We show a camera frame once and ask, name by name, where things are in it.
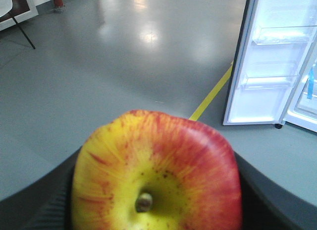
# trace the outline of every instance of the red and yellow apple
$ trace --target red and yellow apple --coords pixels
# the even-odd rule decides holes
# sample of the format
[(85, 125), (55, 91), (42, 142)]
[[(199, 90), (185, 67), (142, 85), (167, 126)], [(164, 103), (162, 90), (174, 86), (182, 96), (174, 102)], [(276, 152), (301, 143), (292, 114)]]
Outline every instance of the red and yellow apple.
[(71, 211), (75, 230), (238, 230), (234, 153), (203, 123), (127, 112), (81, 148)]

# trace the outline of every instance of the yellow floor line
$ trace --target yellow floor line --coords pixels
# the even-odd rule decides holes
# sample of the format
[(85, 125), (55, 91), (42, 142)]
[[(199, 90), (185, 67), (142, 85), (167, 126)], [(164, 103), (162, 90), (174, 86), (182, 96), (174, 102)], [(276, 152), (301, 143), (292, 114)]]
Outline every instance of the yellow floor line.
[(232, 63), (231, 63), (231, 66), (229, 67), (229, 69), (225, 72), (225, 74), (222, 76), (222, 78), (218, 81), (216, 86), (211, 90), (211, 92), (206, 96), (206, 98), (202, 101), (202, 103), (197, 107), (197, 109), (194, 111), (192, 116), (189, 117), (190, 120), (197, 121), (199, 119), (199, 117), (206, 110), (206, 108), (209, 106), (211, 101), (215, 98), (215, 96), (218, 94), (218, 92), (221, 90), (221, 88), (229, 80), (229, 78), (231, 76), (231, 72), (232, 72)]

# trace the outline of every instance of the open refrigerator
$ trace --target open refrigerator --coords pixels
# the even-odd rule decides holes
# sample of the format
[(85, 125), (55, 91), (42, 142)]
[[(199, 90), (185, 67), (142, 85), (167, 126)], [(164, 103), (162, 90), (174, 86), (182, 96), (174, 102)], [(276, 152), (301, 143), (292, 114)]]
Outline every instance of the open refrigerator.
[(247, 0), (224, 125), (317, 132), (317, 0)]

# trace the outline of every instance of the blue tag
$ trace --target blue tag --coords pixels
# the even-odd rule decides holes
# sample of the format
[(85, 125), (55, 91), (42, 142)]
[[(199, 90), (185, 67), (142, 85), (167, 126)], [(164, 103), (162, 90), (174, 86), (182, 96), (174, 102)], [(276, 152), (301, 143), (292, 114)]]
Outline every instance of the blue tag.
[(314, 91), (314, 70), (313, 68), (309, 71), (308, 76), (308, 90), (307, 90), (307, 99), (313, 98), (313, 91)]

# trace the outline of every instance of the apple stem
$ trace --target apple stem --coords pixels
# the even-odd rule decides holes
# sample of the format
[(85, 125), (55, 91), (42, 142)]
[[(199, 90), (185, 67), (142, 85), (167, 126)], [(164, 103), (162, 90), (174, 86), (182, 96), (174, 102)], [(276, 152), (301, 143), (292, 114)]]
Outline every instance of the apple stem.
[(135, 201), (135, 210), (138, 213), (148, 212), (152, 208), (153, 198), (149, 193), (142, 193)]

